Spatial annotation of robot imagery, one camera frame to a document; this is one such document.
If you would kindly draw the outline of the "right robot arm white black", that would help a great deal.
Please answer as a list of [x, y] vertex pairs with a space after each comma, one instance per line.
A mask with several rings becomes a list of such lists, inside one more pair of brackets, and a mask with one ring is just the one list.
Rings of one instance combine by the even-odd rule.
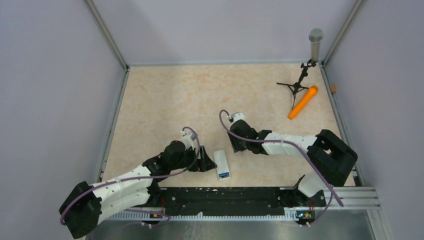
[[358, 155], [328, 129], [316, 135], [280, 134], [272, 130], [256, 131], [242, 119], [227, 130], [234, 152], [248, 150], [257, 155], [285, 155], [304, 158], [313, 171], [295, 186], [293, 200], [307, 206], [314, 195], [330, 187], [342, 187], [355, 166]]

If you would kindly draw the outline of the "blue AAA battery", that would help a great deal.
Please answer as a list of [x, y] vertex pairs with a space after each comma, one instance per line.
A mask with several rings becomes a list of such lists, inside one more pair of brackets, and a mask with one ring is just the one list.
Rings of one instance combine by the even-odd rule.
[[220, 177], [220, 178], [227, 178], [229, 175], [230, 175], [230, 173], [229, 173], [229, 172], [224, 172], [224, 173], [220, 173], [220, 174], [219, 174], [219, 177]]

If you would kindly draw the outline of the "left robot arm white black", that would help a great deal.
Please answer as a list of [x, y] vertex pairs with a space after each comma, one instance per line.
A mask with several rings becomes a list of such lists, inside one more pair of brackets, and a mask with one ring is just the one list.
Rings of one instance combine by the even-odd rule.
[[182, 174], [216, 168], [204, 146], [196, 149], [174, 140], [160, 154], [125, 174], [98, 183], [78, 183], [59, 208], [59, 222], [73, 238], [84, 237], [123, 210], [145, 204], [156, 206], [161, 198], [158, 183], [172, 177], [171, 171]]

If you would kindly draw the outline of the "white remote control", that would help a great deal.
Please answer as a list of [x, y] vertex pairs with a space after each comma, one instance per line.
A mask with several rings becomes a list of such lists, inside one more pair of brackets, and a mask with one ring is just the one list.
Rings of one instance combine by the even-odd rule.
[[[228, 160], [227, 160], [225, 151], [224, 150], [215, 151], [213, 153], [213, 159], [217, 165], [216, 172], [217, 172], [218, 179], [220, 181], [229, 179], [231, 177], [231, 174], [230, 174], [230, 169], [229, 169]], [[229, 172], [228, 177], [219, 177], [219, 174], [226, 173], [226, 172]]]

